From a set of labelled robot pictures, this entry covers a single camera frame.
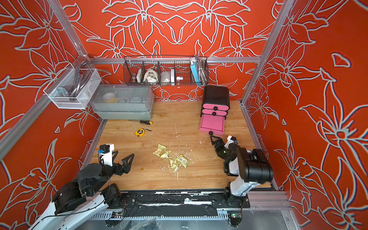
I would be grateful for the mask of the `pink bottom drawer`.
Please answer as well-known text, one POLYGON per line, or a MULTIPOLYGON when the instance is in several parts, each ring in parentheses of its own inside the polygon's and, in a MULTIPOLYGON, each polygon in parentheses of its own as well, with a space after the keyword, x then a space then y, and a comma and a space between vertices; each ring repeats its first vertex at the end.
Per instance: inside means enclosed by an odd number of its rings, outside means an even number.
POLYGON ((225 129, 225 117, 213 115, 203 115, 201 117, 199 131, 223 135, 224 129, 225 129))

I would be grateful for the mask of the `pink top drawer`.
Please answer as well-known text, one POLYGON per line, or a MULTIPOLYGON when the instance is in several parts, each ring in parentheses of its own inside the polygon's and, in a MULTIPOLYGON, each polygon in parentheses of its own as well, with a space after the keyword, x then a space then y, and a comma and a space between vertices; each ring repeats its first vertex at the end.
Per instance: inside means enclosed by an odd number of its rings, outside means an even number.
POLYGON ((215 111, 228 111, 230 109, 229 105, 223 105, 223 104, 211 104, 211 103, 205 103, 202 105, 203 109, 209 109, 209 110, 215 110, 215 111))

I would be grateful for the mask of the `green cookie packet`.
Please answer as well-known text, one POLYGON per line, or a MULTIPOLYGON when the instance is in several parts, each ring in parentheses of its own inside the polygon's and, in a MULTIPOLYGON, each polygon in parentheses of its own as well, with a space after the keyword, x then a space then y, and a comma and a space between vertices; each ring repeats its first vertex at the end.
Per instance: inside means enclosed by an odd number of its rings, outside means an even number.
POLYGON ((169 149, 166 149, 162 154, 161 154, 161 158, 170 158, 172 151, 169 149))
POLYGON ((178 169, 178 163, 177 163, 177 159, 169 159, 170 162, 170 168, 174 169, 175 171, 178 169))
POLYGON ((153 152, 154 155, 160 157, 166 151, 166 147, 164 145, 159 144, 157 149, 153 152))
POLYGON ((183 167, 187 167, 189 164, 189 160, 187 158, 185 158, 183 155, 179 155, 176 160, 183 166, 183 167))

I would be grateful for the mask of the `pink drawer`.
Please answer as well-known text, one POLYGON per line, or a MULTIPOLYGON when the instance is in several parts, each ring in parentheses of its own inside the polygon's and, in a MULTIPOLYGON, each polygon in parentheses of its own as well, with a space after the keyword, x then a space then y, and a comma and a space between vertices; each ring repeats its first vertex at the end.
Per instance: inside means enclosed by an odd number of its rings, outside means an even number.
POLYGON ((224 129, 225 129, 225 117, 213 115, 203 115, 201 117, 199 131, 223 135, 224 129))
POLYGON ((211 116, 226 117, 227 114, 228 114, 228 112, 227 111, 222 111, 222 110, 203 109, 201 111, 201 114, 203 114, 203 115, 211 115, 211 116))
POLYGON ((223 104, 211 104, 211 103, 205 103, 202 105, 203 109, 209 109, 209 110, 215 110, 215 111, 228 111, 230 109, 229 105, 223 105, 223 104))

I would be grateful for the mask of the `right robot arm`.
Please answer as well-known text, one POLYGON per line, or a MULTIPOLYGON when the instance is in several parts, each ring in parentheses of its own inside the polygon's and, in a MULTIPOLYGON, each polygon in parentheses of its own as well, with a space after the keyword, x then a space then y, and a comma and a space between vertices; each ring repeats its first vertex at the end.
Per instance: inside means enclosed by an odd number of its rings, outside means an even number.
POLYGON ((272 166, 262 149, 242 148, 233 136, 228 136, 226 142, 212 131, 209 136, 217 156, 224 160, 224 173, 235 177, 224 189, 226 202, 239 200, 253 188, 273 180, 272 166))

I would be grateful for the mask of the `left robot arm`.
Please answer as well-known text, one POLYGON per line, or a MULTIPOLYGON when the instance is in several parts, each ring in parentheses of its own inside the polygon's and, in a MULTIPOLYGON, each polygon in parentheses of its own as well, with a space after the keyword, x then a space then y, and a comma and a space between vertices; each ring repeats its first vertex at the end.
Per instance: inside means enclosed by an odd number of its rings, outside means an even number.
POLYGON ((111 182, 113 175, 129 173, 134 154, 113 163, 91 163, 78 172, 77 177, 65 184, 52 197, 46 210, 30 227, 32 230, 74 230, 93 215, 106 209, 126 209, 134 206, 135 196, 122 193, 111 182))

